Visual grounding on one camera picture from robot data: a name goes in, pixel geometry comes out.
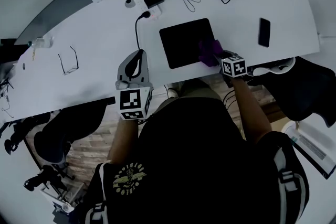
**person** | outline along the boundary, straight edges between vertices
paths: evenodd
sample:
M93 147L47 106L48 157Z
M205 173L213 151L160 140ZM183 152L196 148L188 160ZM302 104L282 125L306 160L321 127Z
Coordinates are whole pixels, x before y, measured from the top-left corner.
M78 206L80 222L104 200L109 223L295 223L309 198L304 170L288 136L272 132L247 84L231 81L246 140L217 93L201 80L186 81L180 97L164 101L139 137L136 120L119 121L110 161L96 168ZM297 180L286 185L287 207L279 184L291 180L279 179L279 150L286 171L304 182L303 188Z

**eyeglasses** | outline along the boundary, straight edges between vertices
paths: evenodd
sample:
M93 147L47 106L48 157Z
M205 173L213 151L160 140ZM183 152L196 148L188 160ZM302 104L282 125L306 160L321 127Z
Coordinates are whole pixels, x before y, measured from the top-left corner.
M65 71L64 71L64 67L63 67L63 63L62 63L61 56L58 55L59 60L61 61L61 66L62 66L62 70L63 70L63 75L64 75L64 76L66 76L66 75L68 75L68 74L70 74L70 73L76 71L76 70L79 68L79 66L78 66L78 59L77 59L77 53L76 53L76 51L75 51L71 46L70 46L70 48L75 52L77 67L73 67L73 68L71 68L69 71L65 72Z

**white marker cube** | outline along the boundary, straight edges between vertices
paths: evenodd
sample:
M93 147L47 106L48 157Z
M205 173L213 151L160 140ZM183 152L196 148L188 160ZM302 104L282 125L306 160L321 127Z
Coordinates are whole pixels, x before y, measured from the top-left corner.
M117 90L115 102L123 120L144 120L152 100L152 87Z
M239 55L222 59L222 69L223 73L231 78L240 77L247 73L245 60Z

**shoulder strap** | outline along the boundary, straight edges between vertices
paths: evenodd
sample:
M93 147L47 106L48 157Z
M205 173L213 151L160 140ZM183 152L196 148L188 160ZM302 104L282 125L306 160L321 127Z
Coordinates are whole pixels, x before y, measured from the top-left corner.
M301 190L301 201L300 201L300 209L299 209L298 216L296 219L296 222L297 222L303 213L304 203L306 200L306 187L304 185L305 182L303 181L303 178L299 174L294 174L292 171L286 170L286 157L282 151L282 148L280 148L276 152L274 156L274 162L277 166L277 170L279 173L278 184L279 184L279 193L280 193L280 221L279 221L280 224L286 223L286 216L287 216L286 193L298 190L293 179L294 178L299 179L300 190Z
M111 161L106 161L102 163L99 167L99 176L100 176L100 181L101 181L101 189L103 191L103 200L106 201L106 196L105 196L105 190L104 190L104 165L106 163L110 163Z

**black phone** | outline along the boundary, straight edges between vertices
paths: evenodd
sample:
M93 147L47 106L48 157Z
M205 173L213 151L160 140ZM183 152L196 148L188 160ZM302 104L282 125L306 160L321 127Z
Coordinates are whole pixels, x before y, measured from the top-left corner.
M258 43L264 47L269 47L269 36L271 31L271 22L260 18Z

